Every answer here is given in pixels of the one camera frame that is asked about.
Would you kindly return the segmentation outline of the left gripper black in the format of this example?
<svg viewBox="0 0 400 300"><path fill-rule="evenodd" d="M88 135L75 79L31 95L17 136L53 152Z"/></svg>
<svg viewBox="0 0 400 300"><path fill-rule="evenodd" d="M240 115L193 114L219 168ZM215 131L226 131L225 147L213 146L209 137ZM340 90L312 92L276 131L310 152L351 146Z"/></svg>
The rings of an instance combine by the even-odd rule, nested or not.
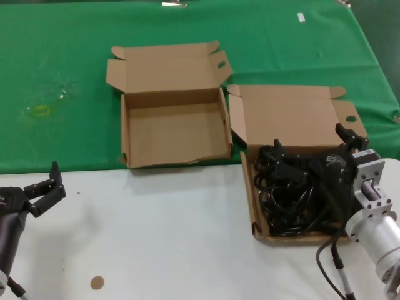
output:
<svg viewBox="0 0 400 300"><path fill-rule="evenodd" d="M33 205L29 198L38 198ZM41 181L23 189L20 187L1 188L1 218L14 213L27 212L35 218L55 206L66 197L63 184L60 184L60 170L57 161L52 162L49 179Z"/></svg>

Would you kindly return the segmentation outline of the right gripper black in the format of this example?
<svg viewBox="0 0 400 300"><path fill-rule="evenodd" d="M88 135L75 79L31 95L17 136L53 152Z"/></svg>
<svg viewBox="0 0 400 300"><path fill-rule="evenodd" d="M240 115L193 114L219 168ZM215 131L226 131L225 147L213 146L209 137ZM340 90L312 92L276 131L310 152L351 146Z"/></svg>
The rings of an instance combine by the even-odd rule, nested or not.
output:
<svg viewBox="0 0 400 300"><path fill-rule="evenodd" d="M335 127L342 143L342 151L356 152L368 148L366 137L359 136L352 129L346 129L341 123ZM274 140L273 178L293 183L311 183L315 179L318 196L340 225L347 224L354 214L355 197L351 174L347 162L333 152L320 152L310 158L299 154L289 154L279 139Z"/></svg>

